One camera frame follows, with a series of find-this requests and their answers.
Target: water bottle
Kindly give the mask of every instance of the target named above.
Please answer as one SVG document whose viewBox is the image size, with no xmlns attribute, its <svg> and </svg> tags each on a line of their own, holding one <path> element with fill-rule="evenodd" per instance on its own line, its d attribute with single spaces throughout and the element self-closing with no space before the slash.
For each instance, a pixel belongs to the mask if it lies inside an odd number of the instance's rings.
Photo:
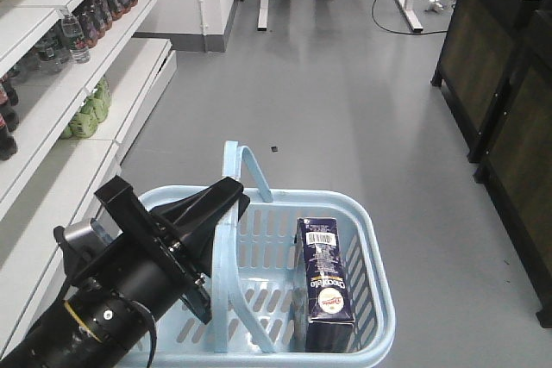
<svg viewBox="0 0 552 368">
<path fill-rule="evenodd" d="M 47 36 L 52 38 L 55 54 L 60 58 L 61 64 L 65 65 L 71 60 L 71 54 L 63 45 L 63 41 L 61 40 L 61 38 L 63 37 L 61 27 L 58 27 L 58 24 L 56 23 L 53 28 L 47 31 Z"/>
<path fill-rule="evenodd" d="M 72 14 L 66 15 L 61 22 L 61 29 L 69 41 L 69 51 L 71 51 L 75 62 L 78 64 L 88 62 L 90 60 L 90 52 L 88 46 L 86 46 L 83 29 L 80 27 L 78 19 Z"/>
<path fill-rule="evenodd" d="M 63 69 L 60 57 L 56 53 L 55 46 L 54 39 L 49 36 L 48 33 L 42 36 L 34 45 L 40 61 L 39 68 L 44 73 L 53 74 L 61 72 Z"/>
</svg>

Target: black cable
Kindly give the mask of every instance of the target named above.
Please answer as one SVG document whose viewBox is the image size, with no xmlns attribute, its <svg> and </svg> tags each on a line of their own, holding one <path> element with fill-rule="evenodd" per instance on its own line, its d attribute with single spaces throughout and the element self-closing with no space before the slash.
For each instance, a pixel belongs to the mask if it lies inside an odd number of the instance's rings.
<svg viewBox="0 0 552 368">
<path fill-rule="evenodd" d="M 374 13 L 376 2 L 378 2 L 378 0 L 373 0 L 373 2 L 372 2 L 372 11 L 371 11 L 372 20 L 378 28 L 381 28 L 381 29 L 385 30 L 386 32 L 389 32 L 390 34 L 408 34 L 408 35 L 411 35 L 411 36 L 422 36 L 422 35 L 426 35 L 426 34 L 446 34 L 447 33 L 447 30 L 436 30 L 434 32 L 424 32 L 424 33 L 417 34 L 417 33 L 412 33 L 412 32 L 401 32 L 399 30 L 393 30 L 393 29 L 386 28 L 376 20 L 376 16 L 375 16 L 375 13 Z"/>
</svg>

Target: product package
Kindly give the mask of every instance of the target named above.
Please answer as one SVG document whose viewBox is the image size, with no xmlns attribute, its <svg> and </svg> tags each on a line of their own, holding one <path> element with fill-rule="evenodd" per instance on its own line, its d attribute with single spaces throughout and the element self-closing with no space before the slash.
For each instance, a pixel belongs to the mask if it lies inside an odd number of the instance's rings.
<svg viewBox="0 0 552 368">
<path fill-rule="evenodd" d="M 293 310 L 297 351 L 346 352 L 354 317 L 333 218 L 298 219 Z"/>
</svg>

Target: shopping basket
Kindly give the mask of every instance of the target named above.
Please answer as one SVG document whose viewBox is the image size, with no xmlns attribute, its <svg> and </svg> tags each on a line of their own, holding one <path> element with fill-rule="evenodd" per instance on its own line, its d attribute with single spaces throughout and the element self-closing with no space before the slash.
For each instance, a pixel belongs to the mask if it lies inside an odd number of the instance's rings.
<svg viewBox="0 0 552 368">
<path fill-rule="evenodd" d="M 219 221 L 213 245 L 213 319 L 200 322 L 175 304 L 158 322 L 155 367 L 370 367 L 389 352 L 395 311 L 372 222 L 343 194 L 268 187 L 248 147 L 227 141 L 223 176 L 241 178 L 242 161 L 257 188 L 238 223 L 237 204 Z M 204 187 L 169 185 L 140 197 L 146 209 L 190 196 Z M 299 217 L 337 219 L 342 260 L 354 313 L 347 353 L 294 352 L 292 290 L 294 236 Z M 144 366 L 149 349 L 139 343 L 119 364 Z"/>
</svg>

